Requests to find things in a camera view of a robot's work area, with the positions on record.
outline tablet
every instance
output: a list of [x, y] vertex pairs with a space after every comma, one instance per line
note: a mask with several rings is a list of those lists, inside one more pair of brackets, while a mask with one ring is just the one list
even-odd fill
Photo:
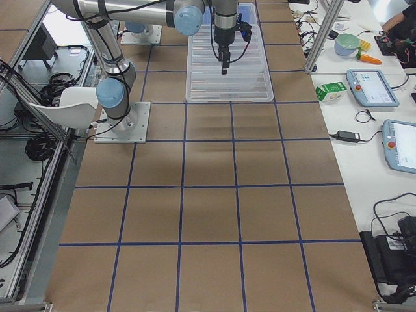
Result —
[[364, 107], [397, 107], [393, 90], [380, 70], [348, 70], [346, 80], [357, 102]]
[[390, 168], [416, 174], [416, 123], [386, 120], [383, 144]]

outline yellow sponge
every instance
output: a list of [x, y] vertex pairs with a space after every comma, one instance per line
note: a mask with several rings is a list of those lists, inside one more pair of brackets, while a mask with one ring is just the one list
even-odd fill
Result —
[[360, 39], [359, 47], [362, 48], [364, 52], [367, 52], [371, 48], [371, 43]]

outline bowl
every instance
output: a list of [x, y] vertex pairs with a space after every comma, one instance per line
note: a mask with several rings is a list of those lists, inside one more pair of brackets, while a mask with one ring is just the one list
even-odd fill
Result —
[[353, 34], [339, 34], [335, 39], [335, 52], [339, 55], [349, 55], [359, 47], [359, 39]]

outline tablet screen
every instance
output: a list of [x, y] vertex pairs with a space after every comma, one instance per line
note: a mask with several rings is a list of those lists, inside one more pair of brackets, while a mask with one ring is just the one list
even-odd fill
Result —
[[395, 129], [397, 164], [416, 169], [416, 127], [393, 123]]
[[368, 103], [393, 102], [390, 92], [377, 71], [355, 71], [354, 74], [362, 87]]

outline blue joint cap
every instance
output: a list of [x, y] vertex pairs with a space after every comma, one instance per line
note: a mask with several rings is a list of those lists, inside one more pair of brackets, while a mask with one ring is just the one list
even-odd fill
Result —
[[134, 23], [132, 21], [125, 21], [124, 26], [133, 34], [141, 34], [146, 29], [146, 24]]
[[96, 94], [104, 108], [113, 109], [123, 101], [125, 88], [119, 80], [107, 78], [97, 85]]
[[193, 36], [202, 24], [203, 14], [196, 6], [182, 6], [175, 15], [175, 28], [185, 36]]

